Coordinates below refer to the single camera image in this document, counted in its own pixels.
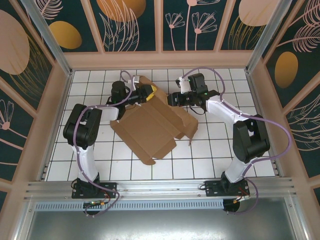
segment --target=white tiled floor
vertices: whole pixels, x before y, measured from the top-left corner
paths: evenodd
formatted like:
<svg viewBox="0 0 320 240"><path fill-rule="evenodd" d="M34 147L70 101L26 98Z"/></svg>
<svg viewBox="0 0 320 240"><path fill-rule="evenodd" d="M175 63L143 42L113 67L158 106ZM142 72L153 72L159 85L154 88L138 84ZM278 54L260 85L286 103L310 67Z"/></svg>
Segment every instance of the white tiled floor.
<svg viewBox="0 0 320 240"><path fill-rule="evenodd" d="M179 91L174 80L190 69L139 69L127 70L132 75L144 75L166 93ZM244 111L255 115L256 108L251 97L243 69L216 69L225 80L224 98ZM209 70L200 70L209 90L222 91L219 78ZM111 85L120 79L120 70L76 71L65 105L56 143L50 159L46 181L72 181L77 177L76 158L63 138L63 129L75 104L105 104L111 94ZM187 138L176 140L177 146L164 159L156 159L153 166L144 165L131 149L115 134L109 122L99 127L94 144L94 157L102 181L119 180L168 180L219 178L234 157L232 131L217 116L198 115L185 108L199 121L191 145ZM194 107L202 114L201 108ZM247 172L248 177L275 176L270 161L258 162Z"/></svg>

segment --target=flower illustration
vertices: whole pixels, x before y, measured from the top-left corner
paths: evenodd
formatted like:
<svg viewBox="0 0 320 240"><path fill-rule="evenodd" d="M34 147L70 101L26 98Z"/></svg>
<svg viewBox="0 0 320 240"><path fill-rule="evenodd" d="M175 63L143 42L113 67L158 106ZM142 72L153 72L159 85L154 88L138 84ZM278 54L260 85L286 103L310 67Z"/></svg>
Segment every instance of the flower illustration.
<svg viewBox="0 0 320 240"><path fill-rule="evenodd" d="M195 32L194 50L197 50L197 38L198 34L210 33L217 30L215 12L203 13L199 18L199 12L192 14L192 24Z"/></svg>
<svg viewBox="0 0 320 240"><path fill-rule="evenodd" d="M189 6L216 4L220 0L186 0Z"/></svg>
<svg viewBox="0 0 320 240"><path fill-rule="evenodd" d="M166 22L168 23L169 28L170 28L172 46L173 46L173 50L175 51L176 48L175 48L172 29L183 27L186 23L185 23L185 21L183 21L183 17L181 16L181 13L179 13L179 14L173 13L172 16L171 16L171 13L167 13L165 15L165 19L166 19Z"/></svg>
<svg viewBox="0 0 320 240"><path fill-rule="evenodd" d="M15 105L13 102L8 101L8 103L6 105L6 103L3 99L0 100L0 130L4 130L4 131L9 130L9 131L13 132L14 134L26 139L27 138L26 136L14 131L10 128L10 122L11 122L12 116L14 114L14 109L15 109ZM8 142L2 138L0 138L0 142L7 144L11 147L14 147L16 149L19 149L19 150L24 149L23 147L15 145L15 144ZM0 164L10 165L9 163L3 163L3 162L0 162Z"/></svg>

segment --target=flattened cardboard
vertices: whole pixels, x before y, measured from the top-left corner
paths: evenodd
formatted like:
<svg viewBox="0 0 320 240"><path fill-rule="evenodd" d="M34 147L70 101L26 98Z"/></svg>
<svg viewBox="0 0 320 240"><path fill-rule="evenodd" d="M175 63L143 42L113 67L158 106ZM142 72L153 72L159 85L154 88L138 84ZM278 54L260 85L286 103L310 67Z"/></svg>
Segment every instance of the flattened cardboard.
<svg viewBox="0 0 320 240"><path fill-rule="evenodd" d="M157 87L144 76L140 83ZM169 106L167 94L157 88L151 100L130 106L122 119L111 121L110 126L144 164L153 165L153 158L162 159L176 147L174 138L186 135L191 141L198 121L183 108Z"/></svg>

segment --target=enclosure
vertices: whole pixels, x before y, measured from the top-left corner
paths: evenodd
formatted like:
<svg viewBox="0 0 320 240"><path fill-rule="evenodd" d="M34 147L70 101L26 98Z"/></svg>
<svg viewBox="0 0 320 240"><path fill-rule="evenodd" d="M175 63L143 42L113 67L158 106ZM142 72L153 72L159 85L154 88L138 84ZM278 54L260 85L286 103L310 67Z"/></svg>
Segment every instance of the enclosure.
<svg viewBox="0 0 320 240"><path fill-rule="evenodd" d="M3 0L0 2L0 231L3 239L318 239L319 0ZM183 137L145 165L99 126L95 164L117 205L87 219L72 199L76 156L63 137L75 104L105 104L121 70L166 94L197 67L210 90L289 130L292 146L246 173L260 201L226 214L199 186L235 157L233 130L200 108ZM270 151L288 144L267 124ZM241 202L255 204L256 194ZM104 222L106 228L97 223Z"/></svg>

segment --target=yellow object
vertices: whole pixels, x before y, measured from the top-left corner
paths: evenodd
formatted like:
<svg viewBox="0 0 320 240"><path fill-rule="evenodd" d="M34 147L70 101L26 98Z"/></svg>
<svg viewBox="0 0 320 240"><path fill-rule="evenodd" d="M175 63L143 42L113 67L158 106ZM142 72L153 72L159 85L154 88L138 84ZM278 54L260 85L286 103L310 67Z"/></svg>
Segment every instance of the yellow object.
<svg viewBox="0 0 320 240"><path fill-rule="evenodd" d="M295 80L298 72L298 59L290 51L282 53L275 64L275 82L280 88L287 88Z"/></svg>
<svg viewBox="0 0 320 240"><path fill-rule="evenodd" d="M139 18L146 9L146 0L96 0L101 11L110 19L117 22L128 22L131 17L125 11L125 4L130 14L133 11Z"/></svg>
<svg viewBox="0 0 320 240"><path fill-rule="evenodd" d="M28 35L10 14L0 10L0 69L12 75L21 74L30 57Z"/></svg>
<svg viewBox="0 0 320 240"><path fill-rule="evenodd" d="M269 22L279 0L241 0L239 17L247 26L259 27Z"/></svg>
<svg viewBox="0 0 320 240"><path fill-rule="evenodd" d="M155 91L157 91L157 88L155 86L151 85L151 88L152 88L153 92L146 98L147 102L154 97Z"/></svg>
<svg viewBox="0 0 320 240"><path fill-rule="evenodd" d="M65 21L55 21L49 26L57 43L65 49L76 49L81 46L82 38L78 30Z"/></svg>

